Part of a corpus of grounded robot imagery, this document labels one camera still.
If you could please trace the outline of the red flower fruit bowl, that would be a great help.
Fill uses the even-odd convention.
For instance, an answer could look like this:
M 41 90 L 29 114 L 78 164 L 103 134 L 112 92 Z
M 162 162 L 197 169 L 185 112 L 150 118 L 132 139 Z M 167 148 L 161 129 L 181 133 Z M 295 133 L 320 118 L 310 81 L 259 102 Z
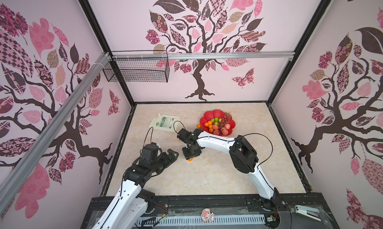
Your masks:
M 216 109 L 206 111 L 197 127 L 210 134 L 229 136 L 233 133 L 236 123 L 229 112 Z

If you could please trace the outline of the white stapler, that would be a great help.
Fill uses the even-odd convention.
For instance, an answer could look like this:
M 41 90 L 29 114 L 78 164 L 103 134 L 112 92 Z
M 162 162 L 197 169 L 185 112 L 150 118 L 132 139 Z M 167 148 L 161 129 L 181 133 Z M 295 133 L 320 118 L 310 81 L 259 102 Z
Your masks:
M 307 218 L 310 218 L 319 222 L 321 221 L 320 211 L 316 208 L 296 205 L 294 208 L 294 211 L 296 214 L 305 216 Z

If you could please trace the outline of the aluminium rail back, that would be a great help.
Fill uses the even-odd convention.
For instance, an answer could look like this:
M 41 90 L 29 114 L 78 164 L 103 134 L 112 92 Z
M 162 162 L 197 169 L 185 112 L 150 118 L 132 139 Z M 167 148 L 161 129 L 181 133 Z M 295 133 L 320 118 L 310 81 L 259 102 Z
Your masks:
M 226 53 L 136 53 L 136 54 L 117 54 L 113 59 L 154 59 L 159 60 L 190 60 L 190 59 L 229 59 L 229 58 L 294 58 L 295 52 L 293 51 L 260 51 L 260 52 L 226 52 Z

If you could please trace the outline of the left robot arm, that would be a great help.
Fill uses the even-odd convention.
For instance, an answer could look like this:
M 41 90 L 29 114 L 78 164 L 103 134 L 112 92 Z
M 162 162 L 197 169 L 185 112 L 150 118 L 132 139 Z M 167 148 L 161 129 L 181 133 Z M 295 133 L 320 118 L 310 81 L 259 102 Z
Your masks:
M 143 146 L 138 157 L 125 171 L 120 188 L 94 229 L 130 229 L 145 213 L 154 209 L 155 194 L 144 189 L 153 177 L 177 161 L 179 153 L 163 152 L 156 143 Z

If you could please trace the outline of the pink cartoon figure sticker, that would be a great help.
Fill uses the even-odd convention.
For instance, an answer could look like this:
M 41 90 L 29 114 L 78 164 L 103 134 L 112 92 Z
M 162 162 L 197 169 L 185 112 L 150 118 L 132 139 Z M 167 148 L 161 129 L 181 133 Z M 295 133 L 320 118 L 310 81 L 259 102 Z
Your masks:
M 212 223 L 214 221 L 214 213 L 209 208 L 205 208 L 201 212 L 201 219 L 203 223 Z

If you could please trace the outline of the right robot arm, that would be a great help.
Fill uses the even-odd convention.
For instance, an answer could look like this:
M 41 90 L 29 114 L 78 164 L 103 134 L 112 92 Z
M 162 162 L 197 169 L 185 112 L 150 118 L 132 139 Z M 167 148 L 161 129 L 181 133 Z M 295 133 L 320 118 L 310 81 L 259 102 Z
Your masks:
M 177 138 L 185 144 L 182 151 L 187 160 L 198 157 L 204 148 L 211 148 L 228 154 L 235 169 L 247 174 L 256 186 L 260 197 L 259 205 L 265 211 L 277 210 L 279 193 L 264 175 L 257 152 L 245 136 L 239 135 L 235 138 L 228 138 L 212 135 L 201 129 L 190 132 L 182 128 L 177 133 Z

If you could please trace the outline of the purple grape bunch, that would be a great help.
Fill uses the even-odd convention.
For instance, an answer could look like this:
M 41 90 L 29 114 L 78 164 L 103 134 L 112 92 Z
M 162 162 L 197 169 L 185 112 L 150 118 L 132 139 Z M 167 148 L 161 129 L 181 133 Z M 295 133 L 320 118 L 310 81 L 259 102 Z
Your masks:
M 232 120 L 232 116 L 230 113 L 225 112 L 222 116 L 222 121 L 220 122 L 220 126 L 224 127 L 226 124 L 229 124 Z

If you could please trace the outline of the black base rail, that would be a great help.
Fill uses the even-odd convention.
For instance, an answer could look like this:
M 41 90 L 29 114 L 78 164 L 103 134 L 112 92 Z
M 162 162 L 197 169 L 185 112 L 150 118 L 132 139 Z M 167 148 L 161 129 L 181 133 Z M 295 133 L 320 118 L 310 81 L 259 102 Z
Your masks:
M 189 226 L 159 227 L 157 229 L 337 229 L 339 228 L 330 208 L 321 193 L 278 194 L 276 211 L 265 211 L 258 194 L 243 195 L 191 195 L 156 196 L 154 209 L 141 217 L 201 216 L 209 208 L 218 215 L 263 215 L 265 225 L 243 226 Z M 296 205 L 316 208 L 321 221 L 296 214 Z

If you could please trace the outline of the white green refill pouch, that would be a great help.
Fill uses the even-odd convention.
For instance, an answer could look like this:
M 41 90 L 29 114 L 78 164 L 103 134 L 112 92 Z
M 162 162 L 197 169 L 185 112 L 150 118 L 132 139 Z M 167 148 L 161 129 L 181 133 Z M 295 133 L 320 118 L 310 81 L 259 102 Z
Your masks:
M 154 130 L 176 132 L 180 119 L 177 116 L 158 114 L 157 117 L 152 119 L 149 127 L 152 127 Z

